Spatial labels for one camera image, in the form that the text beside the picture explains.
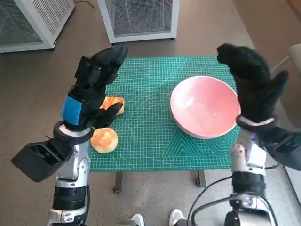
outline green cutting mat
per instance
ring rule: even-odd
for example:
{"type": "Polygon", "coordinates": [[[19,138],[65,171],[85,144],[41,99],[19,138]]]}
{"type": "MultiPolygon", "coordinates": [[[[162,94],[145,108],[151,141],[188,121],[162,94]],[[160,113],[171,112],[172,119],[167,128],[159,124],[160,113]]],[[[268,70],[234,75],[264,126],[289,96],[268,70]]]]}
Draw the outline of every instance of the green cutting mat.
{"type": "Polygon", "coordinates": [[[228,169],[230,148],[238,129],[210,140],[186,135],[175,124],[170,96],[182,80],[210,75],[235,88],[228,68],[215,56],[127,59],[109,96],[125,99],[125,112],[111,127],[119,143],[110,154],[89,149],[91,171],[147,171],[228,169]]]}

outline pink bowl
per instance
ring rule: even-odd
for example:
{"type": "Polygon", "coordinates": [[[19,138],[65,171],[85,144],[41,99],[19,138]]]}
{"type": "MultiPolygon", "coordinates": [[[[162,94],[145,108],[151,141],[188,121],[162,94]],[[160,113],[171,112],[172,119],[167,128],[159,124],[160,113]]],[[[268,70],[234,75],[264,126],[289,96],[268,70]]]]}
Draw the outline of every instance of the pink bowl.
{"type": "Polygon", "coordinates": [[[201,139],[228,133],[240,114],[236,92],[225,82],[208,76],[181,81],[171,94],[170,107],[178,126],[201,139]]]}

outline table leg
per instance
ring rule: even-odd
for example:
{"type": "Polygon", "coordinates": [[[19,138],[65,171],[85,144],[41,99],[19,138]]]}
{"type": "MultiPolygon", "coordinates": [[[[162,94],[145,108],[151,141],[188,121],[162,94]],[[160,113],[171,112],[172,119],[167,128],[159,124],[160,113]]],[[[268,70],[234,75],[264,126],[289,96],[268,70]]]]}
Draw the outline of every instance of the table leg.
{"type": "Polygon", "coordinates": [[[206,187],[205,172],[203,170],[197,170],[198,177],[196,178],[197,187],[206,187]]]}
{"type": "Polygon", "coordinates": [[[115,173],[115,186],[113,188],[114,194],[119,194],[120,192],[122,192],[122,178],[123,172],[115,173]]]}

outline bowl rim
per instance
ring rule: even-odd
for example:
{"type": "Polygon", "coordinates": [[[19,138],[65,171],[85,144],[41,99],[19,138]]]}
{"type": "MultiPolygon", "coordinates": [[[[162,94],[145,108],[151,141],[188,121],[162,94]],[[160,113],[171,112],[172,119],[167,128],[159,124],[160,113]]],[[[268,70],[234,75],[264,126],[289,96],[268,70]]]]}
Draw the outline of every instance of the bowl rim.
{"type": "MultiPolygon", "coordinates": [[[[229,133],[229,132],[230,132],[231,130],[233,130],[234,127],[236,126],[236,124],[237,124],[236,122],[233,124],[233,126],[232,126],[230,129],[228,129],[227,131],[225,131],[225,132],[223,132],[223,133],[220,133],[220,134],[218,134],[218,135],[216,135],[216,136],[213,136],[213,137],[204,137],[204,136],[197,135],[197,134],[195,134],[195,133],[189,131],[189,130],[188,130],[187,128],[185,128],[182,124],[180,124],[180,122],[175,118],[175,116],[174,116],[174,111],[173,111],[173,108],[172,108],[172,98],[173,98],[173,96],[174,96],[174,91],[175,91],[175,89],[176,89],[182,82],[184,82],[185,80],[195,79],[195,78],[210,78],[210,79],[218,80],[218,81],[224,83],[226,86],[228,86],[228,87],[232,90],[232,92],[237,96],[237,93],[235,92],[235,90],[234,90],[229,84],[227,84],[226,82],[224,82],[224,81],[222,81],[222,80],[220,80],[220,79],[217,79],[217,78],[215,78],[215,77],[211,77],[211,76],[208,76],[208,75],[195,75],[195,76],[191,76],[191,77],[189,77],[189,78],[186,78],[186,79],[182,80],[181,82],[179,82],[179,83],[175,86],[175,88],[173,89],[173,91],[172,91],[172,93],[171,93],[171,96],[170,96],[170,109],[171,109],[171,112],[172,112],[172,115],[173,115],[173,118],[174,118],[175,123],[181,128],[182,131],[184,131],[185,133],[187,133],[188,135],[190,135],[190,136],[192,136],[192,137],[199,138],[199,139],[214,139],[214,138],[217,138],[217,137],[220,137],[220,136],[223,136],[223,135],[229,133]]],[[[240,104],[239,104],[239,103],[238,103],[238,107],[239,107],[239,110],[238,110],[238,116],[239,116],[239,115],[240,115],[240,104]]]]}

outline metal grille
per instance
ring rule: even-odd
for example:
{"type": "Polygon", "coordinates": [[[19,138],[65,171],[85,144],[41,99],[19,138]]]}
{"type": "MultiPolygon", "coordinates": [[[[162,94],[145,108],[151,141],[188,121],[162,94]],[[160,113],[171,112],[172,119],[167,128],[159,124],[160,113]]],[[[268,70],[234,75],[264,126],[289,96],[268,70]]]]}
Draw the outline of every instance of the metal grille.
{"type": "Polygon", "coordinates": [[[0,46],[42,43],[13,0],[0,0],[0,46]]]}
{"type": "Polygon", "coordinates": [[[71,7],[68,0],[34,0],[33,6],[52,35],[71,7]]]}
{"type": "Polygon", "coordinates": [[[170,32],[173,0],[105,0],[115,37],[170,32]]]}

